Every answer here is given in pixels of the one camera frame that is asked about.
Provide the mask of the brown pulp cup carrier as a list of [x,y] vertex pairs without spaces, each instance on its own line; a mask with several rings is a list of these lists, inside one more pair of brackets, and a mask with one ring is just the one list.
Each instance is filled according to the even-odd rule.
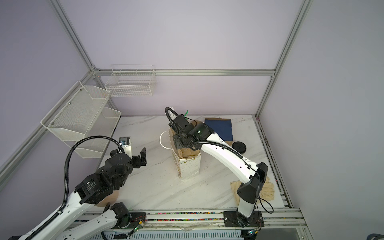
[[196,158],[201,152],[200,150],[192,150],[188,148],[182,148],[177,150],[180,159],[189,160]]

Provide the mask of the cartoon animal paper gift bag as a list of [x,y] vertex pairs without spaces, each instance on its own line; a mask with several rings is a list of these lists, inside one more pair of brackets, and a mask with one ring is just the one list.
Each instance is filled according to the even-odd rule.
[[[163,145],[163,143],[162,143],[162,139],[163,139],[164,134],[167,134],[169,137],[169,141],[170,141],[169,147]],[[178,171],[178,176],[181,179],[181,181],[186,181],[186,180],[189,180],[189,179],[199,175],[200,165],[201,165],[201,153],[194,159],[189,159],[189,160],[180,159],[179,155],[177,153],[178,149],[176,149],[176,143],[173,140],[173,137],[175,135],[176,135],[176,133],[171,128],[169,128],[169,130],[167,132],[161,133],[160,138],[159,138],[159,142],[160,142],[161,147],[163,147],[166,150],[171,151],[172,156],[174,158],[174,163],[175,163],[177,171]]]

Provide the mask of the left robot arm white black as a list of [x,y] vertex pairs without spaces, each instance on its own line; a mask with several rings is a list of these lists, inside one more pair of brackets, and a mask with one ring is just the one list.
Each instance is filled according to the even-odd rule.
[[124,203],[115,203],[95,220],[75,228],[68,227],[83,213],[102,202],[124,186],[133,169],[146,166],[146,149],[139,155],[129,156],[119,150],[94,174],[87,176],[68,196],[64,206],[28,233],[12,236],[13,240],[85,240],[111,228],[131,229],[130,235],[144,226],[146,214],[132,215]]

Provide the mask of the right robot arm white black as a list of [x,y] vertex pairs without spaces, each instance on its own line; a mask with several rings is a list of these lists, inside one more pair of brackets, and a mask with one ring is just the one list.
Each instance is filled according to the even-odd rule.
[[175,132],[172,136],[176,149],[200,150],[216,158],[231,170],[242,182],[237,190],[240,198],[236,210],[236,226],[248,227],[253,220],[260,191],[266,182],[268,166],[248,160],[238,151],[230,147],[224,140],[205,123],[195,123],[183,114],[166,108],[169,126]]

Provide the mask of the cardboard box of blue napkins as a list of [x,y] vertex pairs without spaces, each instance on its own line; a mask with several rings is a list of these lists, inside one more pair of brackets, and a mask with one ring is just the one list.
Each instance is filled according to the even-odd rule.
[[228,145],[233,144],[232,120],[205,118],[204,123],[212,128]]

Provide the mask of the white mesh two-tier shelf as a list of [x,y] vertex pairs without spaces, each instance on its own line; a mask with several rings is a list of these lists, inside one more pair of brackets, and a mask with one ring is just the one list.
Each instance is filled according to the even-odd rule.
[[69,148],[86,137],[111,137],[121,112],[109,108],[109,100],[109,91],[77,82],[46,114],[41,125]]

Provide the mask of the beige cloth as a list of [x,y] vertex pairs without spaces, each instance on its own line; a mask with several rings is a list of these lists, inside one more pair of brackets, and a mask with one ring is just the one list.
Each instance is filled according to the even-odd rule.
[[[237,206],[240,203],[240,197],[237,194],[237,190],[240,187],[241,183],[242,183],[241,181],[235,181],[235,182],[230,183],[231,190],[233,192]],[[275,189],[274,188],[275,188],[274,184],[271,183],[270,178],[267,177],[266,182],[264,183],[264,186],[260,192],[260,197],[263,199],[262,202],[269,202],[269,201],[272,201],[275,199]]]

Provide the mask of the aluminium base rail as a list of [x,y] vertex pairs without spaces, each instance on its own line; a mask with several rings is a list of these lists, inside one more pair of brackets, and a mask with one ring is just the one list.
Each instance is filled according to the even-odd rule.
[[144,226],[129,235],[130,229],[109,229],[92,234],[92,240],[311,240],[309,227],[300,209],[261,210],[248,227],[235,225],[224,210],[147,211]]

